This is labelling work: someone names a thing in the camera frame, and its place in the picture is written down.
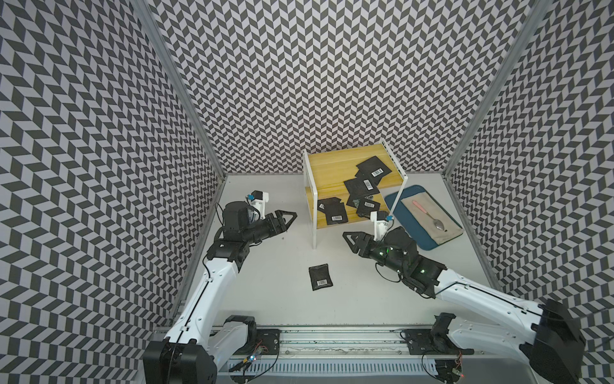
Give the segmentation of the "green label tea bag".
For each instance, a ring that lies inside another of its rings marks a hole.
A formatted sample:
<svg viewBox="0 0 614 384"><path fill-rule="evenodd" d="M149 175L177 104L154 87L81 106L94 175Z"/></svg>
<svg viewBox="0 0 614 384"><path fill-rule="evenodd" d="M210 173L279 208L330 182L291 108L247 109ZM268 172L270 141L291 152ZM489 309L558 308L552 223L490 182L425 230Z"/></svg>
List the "green label tea bag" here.
<svg viewBox="0 0 614 384"><path fill-rule="evenodd" d="M363 172L361 170L359 170L355 175L356 179L369 179L371 184L375 186L378 186L380 184L383 177L385 177L384 174L379 174L378 176L372 176L372 174Z"/></svg>

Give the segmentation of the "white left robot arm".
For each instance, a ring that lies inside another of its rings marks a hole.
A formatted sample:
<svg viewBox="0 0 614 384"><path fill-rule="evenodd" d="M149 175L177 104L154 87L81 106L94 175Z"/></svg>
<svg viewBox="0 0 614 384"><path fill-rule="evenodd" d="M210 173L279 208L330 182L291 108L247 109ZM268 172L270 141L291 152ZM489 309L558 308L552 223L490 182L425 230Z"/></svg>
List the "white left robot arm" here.
<svg viewBox="0 0 614 384"><path fill-rule="evenodd" d="M237 279L252 247L286 233L297 213L265 212L268 195L255 191L228 203L219 214L221 227L203 259L205 271L178 320L142 355L146 383L214 383L236 353L248 356L235 368L245 370L271 349L257 333L254 317L232 315L220 331L214 323L228 289Z"/></svg>

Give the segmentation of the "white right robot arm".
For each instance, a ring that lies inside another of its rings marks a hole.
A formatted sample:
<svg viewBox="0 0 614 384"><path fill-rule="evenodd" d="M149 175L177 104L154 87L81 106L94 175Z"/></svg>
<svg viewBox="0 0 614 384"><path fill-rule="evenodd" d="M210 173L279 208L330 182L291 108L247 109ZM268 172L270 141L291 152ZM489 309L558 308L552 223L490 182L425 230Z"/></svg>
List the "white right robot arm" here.
<svg viewBox="0 0 614 384"><path fill-rule="evenodd" d="M436 353L484 350L527 364L551 383L580 381L586 339L580 319L564 303L519 299L465 278L421 255L401 227L382 239L362 231L347 231L342 237L352 253L392 270L398 283L423 299L457 304L489 320L483 324L438 315L431 329Z"/></svg>

